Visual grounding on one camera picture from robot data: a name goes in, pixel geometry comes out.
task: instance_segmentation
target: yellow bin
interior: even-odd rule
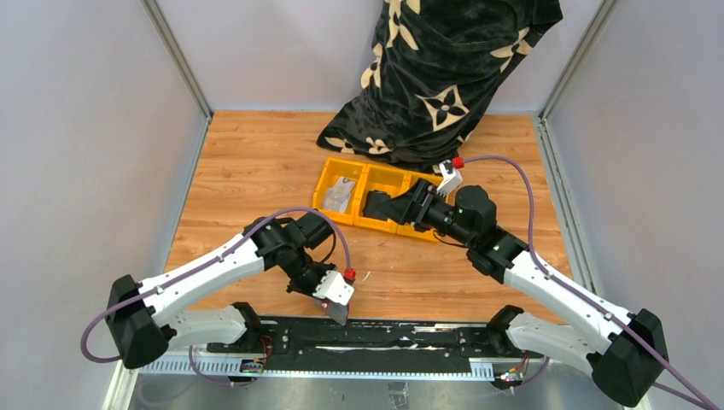
[[[353,191],[350,194],[351,201],[347,205],[347,210],[344,213],[340,213],[322,209],[322,203],[327,189],[334,185],[340,177],[352,179],[355,182]],[[367,195],[370,191],[381,190],[395,197],[409,190],[418,179],[427,179],[435,185],[442,182],[442,177],[428,175],[426,173],[414,173],[412,171],[385,167],[383,165],[327,158],[327,162],[325,162],[324,169],[322,170],[322,176],[319,178],[317,188],[314,190],[312,206],[329,216],[330,219],[341,224],[361,226],[378,231],[397,233],[407,237],[417,237],[435,241],[432,231],[425,233],[417,232],[409,225],[400,226],[391,220],[376,220],[374,218],[366,218],[362,215],[365,209]]]

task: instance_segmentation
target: black fabric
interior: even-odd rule
[[[457,156],[558,0],[384,0],[362,92],[317,145],[430,172]]]

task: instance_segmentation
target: purple cable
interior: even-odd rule
[[[172,402],[176,401],[179,397],[186,394],[186,392],[189,391],[189,389],[191,389],[191,387],[193,387],[194,384],[196,384],[197,380],[198,380],[197,378],[191,380],[191,383],[186,385],[183,389],[181,389],[181,391],[179,391],[177,394],[172,395],[171,397],[169,397],[163,401],[149,401],[148,399],[146,399],[146,397],[143,395],[143,387],[146,386],[147,384],[144,384],[143,380],[139,380],[138,386],[136,387],[136,396],[138,397],[138,401],[140,401],[146,407],[165,406],[167,404],[171,404]]]
[[[191,369],[194,371],[196,376],[203,378],[204,380],[206,380],[207,382],[209,382],[211,384],[217,384],[219,386],[232,387],[232,388],[233,387],[244,387],[244,386],[249,386],[250,384],[252,384],[253,382],[258,380],[258,378],[255,378],[254,380],[252,380],[250,382],[220,382],[218,380],[214,380],[214,379],[210,378],[209,376],[201,373],[199,366],[194,361],[194,347],[193,346],[189,346],[189,363],[191,364]]]
[[[628,327],[625,323],[623,323],[620,319],[618,319],[612,312],[609,312],[608,309],[598,304],[596,301],[591,299],[590,297],[586,296],[584,293],[582,293],[580,290],[576,289],[575,287],[571,286],[570,284],[565,283],[561,278],[558,278],[556,275],[551,274],[545,266],[543,266],[543,263],[540,262],[540,259],[538,259],[538,255],[535,253],[535,248],[533,246],[533,226],[534,226],[534,217],[535,217],[535,205],[534,205],[534,198],[533,198],[533,188],[530,186],[530,180],[528,179],[528,176],[525,174],[523,169],[518,165],[515,161],[513,161],[510,158],[501,156],[501,155],[480,155],[480,156],[474,156],[472,158],[464,159],[464,163],[473,162],[473,161],[485,161],[485,160],[498,160],[507,162],[508,164],[512,165],[520,174],[521,178],[523,179],[523,183],[525,184],[525,189],[528,191],[528,205],[529,205],[529,212],[528,212],[528,246],[530,248],[530,258],[533,260],[533,263],[540,269],[541,272],[543,272],[548,278],[550,278],[553,282],[561,285],[564,289],[567,291],[573,293],[574,295],[581,298],[585,303],[596,309],[597,311],[601,312],[602,314],[610,314],[611,321],[621,327],[623,331],[625,331],[633,340],[636,341],[636,343],[640,344],[651,356],[654,357],[661,365],[671,373],[676,380],[678,380],[681,384],[684,385],[689,391],[691,391],[700,401],[696,401],[696,399],[690,397],[689,395],[686,395],[684,393],[681,393],[679,391],[676,391],[671,388],[667,388],[665,391],[671,393],[672,391],[676,391],[676,396],[684,398],[686,397],[686,400],[689,402],[697,404],[697,406],[700,406],[701,408],[707,409],[707,410],[721,410],[714,402],[712,402],[709,398],[707,398],[706,395],[704,395],[702,392],[700,392],[694,385],[689,382],[681,373],[679,373],[676,369],[674,369],[671,364],[666,361],[649,343],[646,342],[641,336],[639,336],[635,331],[633,331],[630,327]],[[656,387],[661,389],[661,384],[654,384]]]
[[[254,225],[249,230],[249,232],[247,232],[247,234],[244,235],[244,237],[242,237],[241,240],[239,240],[239,242],[231,245],[227,250],[222,252],[221,255],[223,257],[226,257],[227,255],[233,254],[235,250],[239,249],[242,245],[244,245],[244,243],[246,243],[248,241],[248,239],[250,237],[252,237],[258,230],[260,230],[261,228],[266,226],[269,222],[271,222],[272,220],[277,218],[279,215],[287,214],[289,212],[297,212],[297,211],[315,214],[315,215],[319,216],[320,218],[322,218],[325,222],[330,224],[332,229],[335,230],[335,232],[337,233],[337,236],[340,238],[340,242],[342,243],[342,247],[344,248],[344,258],[345,258],[345,263],[347,264],[347,269],[352,268],[352,261],[349,256],[349,247],[347,246],[347,240],[344,238],[344,235],[342,234],[342,231],[339,229],[339,226],[337,226],[334,222],[332,222],[332,220],[327,215],[322,214],[317,209],[312,209],[312,208],[307,208],[307,207],[287,208],[287,209],[277,211],[277,212],[267,216],[266,218],[261,220],[258,224]],[[178,282],[181,282],[182,280],[188,278],[189,276],[195,275],[195,274],[203,271],[204,269],[206,269],[207,267],[210,267],[211,265],[213,265],[214,263],[216,263],[218,261],[220,261],[220,258],[218,256],[215,256],[212,259],[210,259],[209,261],[206,261],[206,262],[202,263],[201,265],[190,269],[188,272],[184,272],[175,278],[171,278],[171,279],[167,280],[166,282],[164,282],[161,285],[161,288],[166,289],[169,286],[173,286],[173,285],[177,284]],[[80,353],[82,353],[86,359],[88,359],[94,363],[112,363],[114,361],[120,360],[120,356],[98,357],[98,356],[94,355],[93,353],[91,353],[90,350],[88,349],[88,337],[91,335],[91,332],[93,331],[93,329],[101,322],[101,320],[107,318],[108,316],[110,316],[113,313],[118,312],[122,308],[125,308],[126,306],[131,305],[132,303],[141,301],[142,299],[145,299],[155,293],[156,293],[156,288],[147,290],[140,295],[136,295],[136,296],[128,298],[122,302],[116,303],[112,307],[109,307],[108,309],[103,311],[101,314],[96,316],[88,324],[88,326],[85,327],[85,330],[83,331],[83,335],[80,337]]]
[[[696,400],[694,400],[692,397],[690,397],[689,395],[685,395],[685,394],[681,393],[681,392],[678,391],[678,390],[674,390],[674,389],[672,389],[672,388],[670,388],[670,387],[668,387],[668,386],[665,386],[665,385],[663,385],[663,384],[656,383],[656,382],[654,382],[653,386],[656,387],[657,389],[660,389],[660,390],[663,390],[663,391],[665,391],[665,392],[667,392],[667,393],[670,393],[670,394],[672,394],[672,395],[675,395],[675,396],[679,397],[680,399],[684,399],[684,400],[690,402],[691,404],[693,404],[694,406],[701,407],[701,408],[703,408],[704,410],[707,410],[707,407],[704,407],[704,405],[703,405],[703,403],[702,403],[701,401],[696,401]]]

